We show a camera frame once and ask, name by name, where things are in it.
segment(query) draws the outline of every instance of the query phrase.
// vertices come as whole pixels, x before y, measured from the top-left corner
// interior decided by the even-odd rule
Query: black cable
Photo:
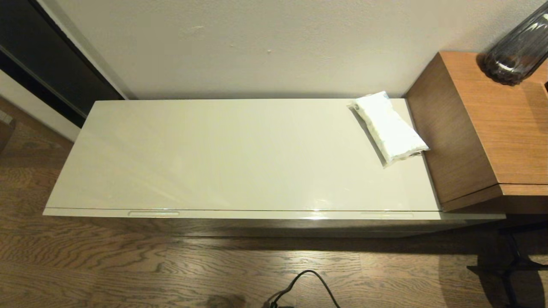
[[[291,281],[291,283],[289,284],[289,286],[280,292],[280,294],[278,295],[278,297],[276,297],[276,299],[270,303],[270,308],[278,308],[278,300],[285,294],[285,293],[288,293],[289,291],[291,291],[291,289],[293,289],[293,285],[295,285],[295,282],[297,282],[297,279],[299,279],[299,277],[301,277],[302,275],[306,274],[306,273],[312,273],[314,275],[316,275],[319,280],[323,283],[323,286],[326,288],[327,290],[327,293],[329,293],[329,296],[331,296],[331,300],[333,301],[333,304],[335,304],[335,307],[337,308],[341,308],[341,306],[339,306],[339,304],[337,304],[337,301],[335,300],[335,297],[333,296],[333,293],[331,293],[331,290],[329,289],[329,287],[327,286],[326,282],[322,279],[322,276],[320,276],[318,273],[314,272],[313,270],[306,270],[306,271],[302,271],[300,272],[297,277],[295,277],[293,279],[293,281]]]

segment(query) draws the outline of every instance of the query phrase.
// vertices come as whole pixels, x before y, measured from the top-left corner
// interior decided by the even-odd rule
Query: wooden side table
[[[546,64],[510,87],[476,53],[440,52],[406,94],[443,209],[548,213]]]

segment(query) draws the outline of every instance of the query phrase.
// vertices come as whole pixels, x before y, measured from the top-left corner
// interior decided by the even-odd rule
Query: glossy white lid
[[[47,207],[439,211],[423,158],[383,169],[351,102],[98,101]]]

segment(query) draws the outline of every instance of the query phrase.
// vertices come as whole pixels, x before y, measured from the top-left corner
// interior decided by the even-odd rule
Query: white wall
[[[481,51],[543,0],[40,0],[129,98],[404,94],[438,50]]]
[[[78,137],[79,127],[65,119],[1,70],[0,96],[67,139],[74,142]]]

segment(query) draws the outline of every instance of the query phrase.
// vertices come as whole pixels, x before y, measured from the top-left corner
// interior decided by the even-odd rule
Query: hardwood floor
[[[488,227],[407,239],[221,238],[171,235],[169,220],[42,216],[67,154],[18,123],[0,155],[0,307],[263,307],[304,269],[317,270],[343,308],[506,301],[498,281],[466,269],[506,255]],[[518,238],[544,263],[547,239]],[[515,281],[523,304],[546,305],[546,272]],[[333,307],[309,276],[280,304]]]

